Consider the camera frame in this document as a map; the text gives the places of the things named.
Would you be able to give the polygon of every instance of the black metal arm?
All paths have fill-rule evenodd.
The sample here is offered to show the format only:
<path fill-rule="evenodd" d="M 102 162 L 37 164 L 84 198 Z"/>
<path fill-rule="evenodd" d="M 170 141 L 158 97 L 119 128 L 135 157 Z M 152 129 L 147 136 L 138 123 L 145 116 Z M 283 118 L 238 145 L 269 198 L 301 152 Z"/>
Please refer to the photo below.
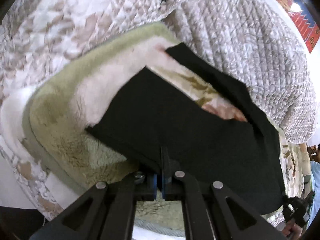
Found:
<path fill-rule="evenodd" d="M 186 240 L 286 239 L 222 182 L 198 182 L 166 149 L 162 163 L 163 198 L 181 201 Z M 131 240 L 136 202 L 156 199 L 156 181 L 155 174 L 138 171 L 114 184 L 98 182 L 30 240 Z M 288 200 L 287 218 L 300 221 L 307 206 Z"/>

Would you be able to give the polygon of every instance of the black fabric pad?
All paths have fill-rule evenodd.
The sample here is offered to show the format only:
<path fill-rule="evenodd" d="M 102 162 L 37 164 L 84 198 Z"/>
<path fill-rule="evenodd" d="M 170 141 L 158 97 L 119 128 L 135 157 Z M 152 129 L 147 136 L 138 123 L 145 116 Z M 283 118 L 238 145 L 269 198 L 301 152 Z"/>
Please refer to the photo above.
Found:
<path fill-rule="evenodd" d="M 199 181 L 219 180 L 260 214 L 283 205 L 279 134 L 252 103 L 245 85 L 219 72 L 184 44 L 167 53 L 201 76 L 245 115 L 223 120 L 144 68 L 113 98 L 87 131 L 105 145 L 161 173 L 160 148 Z"/>

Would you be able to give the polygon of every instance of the cloth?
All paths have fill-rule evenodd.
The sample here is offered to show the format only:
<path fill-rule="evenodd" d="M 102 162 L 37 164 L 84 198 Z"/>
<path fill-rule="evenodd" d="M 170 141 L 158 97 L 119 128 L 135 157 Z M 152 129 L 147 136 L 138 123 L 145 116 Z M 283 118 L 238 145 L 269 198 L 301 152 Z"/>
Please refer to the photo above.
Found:
<path fill-rule="evenodd" d="M 0 99 L 38 85 L 115 35 L 159 20 L 244 82 L 289 141 L 311 137 L 317 107 L 306 45 L 263 0 L 16 0 L 0 26 Z"/>
<path fill-rule="evenodd" d="M 4 228 L 10 236 L 6 235 L 5 240 L 14 238 L 29 240 L 44 225 L 45 218 L 36 209 L 0 207 L 0 223 L 1 228 Z"/>
<path fill-rule="evenodd" d="M 307 184 L 311 178 L 311 164 L 309 156 L 309 147 L 305 143 L 299 145 L 300 157 L 302 160 L 302 174 L 304 178 L 304 183 Z"/>
<path fill-rule="evenodd" d="M 139 227 L 134 227 L 132 238 L 135 240 L 185 240 L 184 237 L 166 236 Z"/>
<path fill-rule="evenodd" d="M 160 149 L 166 147 L 170 158 L 199 181 L 223 181 L 260 214 L 279 209 L 285 191 L 279 134 L 252 103 L 245 85 L 206 64 L 184 44 L 166 52 L 242 110 L 248 122 L 207 114 L 144 68 L 118 91 L 101 121 L 87 131 L 158 174 Z M 232 158 L 224 154 L 227 144 L 233 149 Z"/>
<path fill-rule="evenodd" d="M 146 25 L 112 39 L 68 64 L 33 95 L 33 90 L 26 88 L 6 99 L 1 109 L 1 119 L 4 119 L 3 114 L 6 112 L 15 110 L 16 114 L 14 118 L 8 114 L 7 122 L 0 123 L 0 127 L 7 131 L 4 134 L 5 144 L 11 149 L 19 149 L 17 146 L 20 144 L 22 147 L 23 144 L 35 159 L 30 155 L 25 159 L 16 150 L 10 153 L 8 147 L 1 144 L 5 148 L 4 155 L 8 156 L 28 197 L 49 220 L 62 211 L 62 205 L 76 200 L 71 197 L 72 194 L 58 190 L 62 187 L 48 181 L 52 177 L 50 174 L 59 178 L 55 182 L 65 184 L 75 192 L 73 186 L 80 185 L 79 196 L 97 181 L 114 182 L 122 179 L 126 172 L 135 170 L 135 166 L 131 166 L 133 163 L 117 169 L 115 163 L 125 162 L 126 159 L 88 136 L 84 127 L 99 122 L 114 93 L 145 65 L 186 94 L 199 107 L 208 111 L 207 106 L 213 105 L 215 111 L 212 112 L 210 108 L 211 114 L 224 119 L 237 118 L 235 107 L 230 102 L 226 102 L 210 84 L 165 53 L 168 47 L 178 43 L 164 25 Z M 24 107 L 25 99 L 30 96 L 31 99 Z M 23 129 L 21 127 L 16 132 L 14 128 L 19 126 L 19 119 L 24 120 Z M 16 136 L 23 134 L 20 129 L 25 132 L 21 138 Z M 287 195 L 300 196 L 303 180 L 299 152 L 296 147 L 288 147 L 290 144 L 283 131 L 277 129 L 282 149 L 279 158 Z M 136 217 L 163 227 L 183 230 L 179 202 L 168 203 L 158 199 L 156 202 L 138 203 Z M 264 217 L 272 225 L 277 225 L 283 219 L 281 209 Z"/>
<path fill-rule="evenodd" d="M 310 210 L 310 220 L 308 222 L 308 227 L 311 225 L 320 209 L 320 163 L 311 161 L 311 172 L 313 176 L 313 190 L 316 195 Z"/>

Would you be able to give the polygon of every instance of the quilted blanket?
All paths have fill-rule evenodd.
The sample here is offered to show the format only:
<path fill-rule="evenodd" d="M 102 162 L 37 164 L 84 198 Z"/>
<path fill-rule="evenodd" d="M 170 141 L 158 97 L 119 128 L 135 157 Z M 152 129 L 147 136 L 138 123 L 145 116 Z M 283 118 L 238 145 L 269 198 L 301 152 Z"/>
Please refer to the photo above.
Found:
<path fill-rule="evenodd" d="M 0 99 L 114 35 L 159 20 L 246 83 L 289 141 L 313 134 L 315 93 L 303 44 L 263 0 L 16 0 L 0 26 Z"/>
<path fill-rule="evenodd" d="M 27 194 L 48 219 L 97 181 L 119 181 L 137 169 L 135 162 L 89 136 L 84 127 L 101 119 L 119 88 L 145 65 L 209 113 L 247 122 L 242 112 L 210 84 L 164 53 L 167 47 L 177 43 L 162 24 L 137 28 L 71 62 L 35 92 L 34 88 L 22 89 L 24 92 L 13 93 L 4 101 L 0 118 L 6 122 L 0 123 L 0 131 L 5 143 L 0 141 L 0 145 L 3 148 L 8 145 L 20 157 L 9 161 L 24 189 L 26 185 L 30 187 Z M 23 141 L 23 137 L 18 138 L 21 120 Z M 281 129 L 278 131 L 286 193 L 300 196 L 303 177 L 299 147 L 288 144 Z M 16 147 L 21 142 L 30 154 L 21 155 Z M 35 160 L 41 160 L 41 167 Z M 277 225 L 283 219 L 281 208 L 264 217 Z M 172 233 L 180 235 L 183 229 L 179 202 L 158 199 L 138 203 L 136 218 L 140 218 L 136 225 L 165 234 L 174 228 L 179 232 Z"/>

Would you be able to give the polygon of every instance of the patterned fabric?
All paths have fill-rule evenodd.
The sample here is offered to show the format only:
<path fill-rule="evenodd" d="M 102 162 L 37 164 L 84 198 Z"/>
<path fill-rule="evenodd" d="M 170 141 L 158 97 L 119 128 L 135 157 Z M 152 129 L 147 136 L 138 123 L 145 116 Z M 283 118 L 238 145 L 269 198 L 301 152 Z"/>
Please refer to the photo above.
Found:
<path fill-rule="evenodd" d="M 277 127 L 272 120 L 269 121 L 279 132 L 280 138 L 280 164 L 284 176 L 285 192 L 289 197 L 301 197 L 304 189 L 303 179 L 303 154 L 298 145 L 287 141 L 284 132 Z M 263 215 L 263 217 L 274 227 L 284 221 L 282 213 L 283 207 L 272 214 Z"/>
<path fill-rule="evenodd" d="M 0 26 L 0 100 L 43 82 L 106 39 L 161 19 L 200 57 L 245 82 L 290 141 L 311 136 L 316 107 L 304 49 L 262 0 L 16 0 Z M 43 211 L 47 171 L 32 162 L 34 175 L 25 181 L 19 158 L 8 160 Z M 46 200 L 54 204 L 44 211 L 50 219 L 60 207 L 51 196 Z"/>
<path fill-rule="evenodd" d="M 185 0 L 164 21 L 202 59 L 244 82 L 289 141 L 312 136 L 317 109 L 305 44 L 267 3 Z"/>

